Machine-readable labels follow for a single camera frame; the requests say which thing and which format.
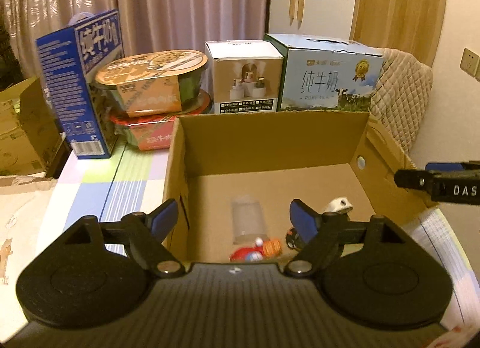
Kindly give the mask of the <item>dark blue milk carton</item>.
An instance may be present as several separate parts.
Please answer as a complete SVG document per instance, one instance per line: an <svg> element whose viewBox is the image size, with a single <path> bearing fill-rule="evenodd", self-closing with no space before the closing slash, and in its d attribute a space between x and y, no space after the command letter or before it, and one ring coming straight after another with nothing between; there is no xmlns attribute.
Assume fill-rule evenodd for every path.
<svg viewBox="0 0 480 348"><path fill-rule="evenodd" d="M96 73L124 56L120 13L87 16L36 40L41 75L55 115L79 159L105 159L116 143L109 99Z"/></svg>

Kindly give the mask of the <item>beige wall socket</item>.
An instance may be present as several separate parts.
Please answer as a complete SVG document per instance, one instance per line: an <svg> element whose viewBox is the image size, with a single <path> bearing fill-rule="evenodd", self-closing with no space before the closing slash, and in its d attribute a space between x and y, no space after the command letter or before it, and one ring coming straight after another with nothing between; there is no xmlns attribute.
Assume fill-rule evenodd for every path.
<svg viewBox="0 0 480 348"><path fill-rule="evenodd" d="M479 55L465 48L460 60L460 69L471 77L475 77L479 69Z"/></svg>

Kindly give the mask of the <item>beige quilted chair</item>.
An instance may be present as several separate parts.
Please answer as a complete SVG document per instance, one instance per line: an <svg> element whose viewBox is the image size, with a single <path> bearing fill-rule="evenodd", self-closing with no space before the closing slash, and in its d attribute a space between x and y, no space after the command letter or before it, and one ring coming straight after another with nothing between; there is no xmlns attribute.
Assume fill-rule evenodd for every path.
<svg viewBox="0 0 480 348"><path fill-rule="evenodd" d="M370 111L409 153L418 136L433 86L433 70L408 52L382 48L384 62Z"/></svg>

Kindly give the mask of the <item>brown cardboard box on floor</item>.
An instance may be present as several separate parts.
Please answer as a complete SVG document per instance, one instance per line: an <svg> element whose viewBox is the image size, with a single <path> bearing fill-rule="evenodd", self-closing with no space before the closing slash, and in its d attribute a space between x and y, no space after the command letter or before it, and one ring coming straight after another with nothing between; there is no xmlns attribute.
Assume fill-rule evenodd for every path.
<svg viewBox="0 0 480 348"><path fill-rule="evenodd" d="M71 153L47 104L40 79L1 93L1 174L57 178Z"/></svg>

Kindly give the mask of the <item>plaid tablecloth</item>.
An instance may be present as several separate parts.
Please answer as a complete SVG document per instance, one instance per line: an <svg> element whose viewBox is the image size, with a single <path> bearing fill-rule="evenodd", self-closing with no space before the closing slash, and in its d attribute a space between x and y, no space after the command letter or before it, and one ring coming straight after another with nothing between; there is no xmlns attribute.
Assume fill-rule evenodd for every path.
<svg viewBox="0 0 480 348"><path fill-rule="evenodd" d="M312 277L179 258L182 276L156 277L100 228L140 208L157 169L119 156L101 216L69 220L18 279L28 324L9 347L427 347L479 326L479 286L433 207L405 225L370 216L360 249Z"/></svg>

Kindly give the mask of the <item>light blue milk carton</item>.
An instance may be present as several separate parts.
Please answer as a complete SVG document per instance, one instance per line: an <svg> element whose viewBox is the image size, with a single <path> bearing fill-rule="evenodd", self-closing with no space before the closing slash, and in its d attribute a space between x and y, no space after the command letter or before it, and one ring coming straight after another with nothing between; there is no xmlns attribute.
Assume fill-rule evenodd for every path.
<svg viewBox="0 0 480 348"><path fill-rule="evenodd" d="M333 37L266 34L284 57L279 111L367 112L383 54L361 43Z"/></svg>

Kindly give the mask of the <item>red instant noodle bowl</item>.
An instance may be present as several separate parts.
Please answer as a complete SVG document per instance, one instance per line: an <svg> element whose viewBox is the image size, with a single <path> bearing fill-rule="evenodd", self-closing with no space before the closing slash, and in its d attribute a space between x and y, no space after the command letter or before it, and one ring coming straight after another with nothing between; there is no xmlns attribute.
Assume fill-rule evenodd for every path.
<svg viewBox="0 0 480 348"><path fill-rule="evenodd" d="M209 113L211 108L210 94L199 90L197 99L183 112L128 117L111 110L109 119L114 125L116 135L123 136L129 145L145 152L170 147L176 118Z"/></svg>

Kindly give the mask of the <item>white toy piece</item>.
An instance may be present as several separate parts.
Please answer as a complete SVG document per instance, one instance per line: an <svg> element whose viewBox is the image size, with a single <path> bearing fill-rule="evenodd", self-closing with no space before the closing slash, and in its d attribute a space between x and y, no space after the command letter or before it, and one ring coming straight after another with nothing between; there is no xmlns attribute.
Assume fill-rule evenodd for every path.
<svg viewBox="0 0 480 348"><path fill-rule="evenodd" d="M340 197L333 199L327 203L326 206L321 210L321 214L325 213L337 213L337 214L348 214L353 210L353 205L346 197Z"/></svg>

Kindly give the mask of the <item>dark round toy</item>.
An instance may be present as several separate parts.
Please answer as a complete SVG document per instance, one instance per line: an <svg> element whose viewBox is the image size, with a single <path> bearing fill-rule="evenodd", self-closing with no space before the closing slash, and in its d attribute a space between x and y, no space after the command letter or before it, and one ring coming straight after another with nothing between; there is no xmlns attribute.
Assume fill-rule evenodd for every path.
<svg viewBox="0 0 480 348"><path fill-rule="evenodd" d="M304 241L294 227L290 228L286 233L286 245L289 249L298 252L300 252L305 246Z"/></svg>

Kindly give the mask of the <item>open brown cardboard box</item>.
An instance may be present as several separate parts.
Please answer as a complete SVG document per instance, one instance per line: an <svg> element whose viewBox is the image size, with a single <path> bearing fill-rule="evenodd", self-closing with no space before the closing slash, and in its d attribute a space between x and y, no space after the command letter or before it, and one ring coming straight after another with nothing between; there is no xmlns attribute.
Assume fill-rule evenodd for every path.
<svg viewBox="0 0 480 348"><path fill-rule="evenodd" d="M225 263L234 250L234 199L257 202L267 235L290 227L290 203L322 210L339 197L351 218L383 215L398 225L433 207L425 193L398 187L413 162L366 112L259 112L176 119L163 196L179 204L168 249L180 260Z"/></svg>

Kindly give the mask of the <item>orange instant noodle bowl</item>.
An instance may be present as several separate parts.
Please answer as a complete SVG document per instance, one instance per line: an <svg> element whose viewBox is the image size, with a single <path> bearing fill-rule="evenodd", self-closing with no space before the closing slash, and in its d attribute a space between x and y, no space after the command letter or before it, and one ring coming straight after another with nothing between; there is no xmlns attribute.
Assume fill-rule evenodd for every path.
<svg viewBox="0 0 480 348"><path fill-rule="evenodd" d="M102 67L94 86L128 117L179 113L199 97L207 66L208 57L196 50L132 55Z"/></svg>

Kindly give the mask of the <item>white product box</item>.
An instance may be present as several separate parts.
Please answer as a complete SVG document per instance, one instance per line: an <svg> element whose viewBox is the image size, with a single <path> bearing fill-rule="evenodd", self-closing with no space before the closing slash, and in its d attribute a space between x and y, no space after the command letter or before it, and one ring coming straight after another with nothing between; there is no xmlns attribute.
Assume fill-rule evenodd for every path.
<svg viewBox="0 0 480 348"><path fill-rule="evenodd" d="M208 90L216 114L275 112L283 56L264 40L205 43Z"/></svg>

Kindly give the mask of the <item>red orange toy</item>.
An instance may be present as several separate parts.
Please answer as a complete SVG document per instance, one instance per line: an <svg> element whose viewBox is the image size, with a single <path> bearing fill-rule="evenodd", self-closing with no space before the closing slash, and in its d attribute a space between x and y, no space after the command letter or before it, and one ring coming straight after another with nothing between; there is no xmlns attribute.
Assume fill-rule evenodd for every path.
<svg viewBox="0 0 480 348"><path fill-rule="evenodd" d="M256 238L253 246L236 249L229 257L231 262L259 262L276 258L282 254L281 241L274 238L263 240Z"/></svg>

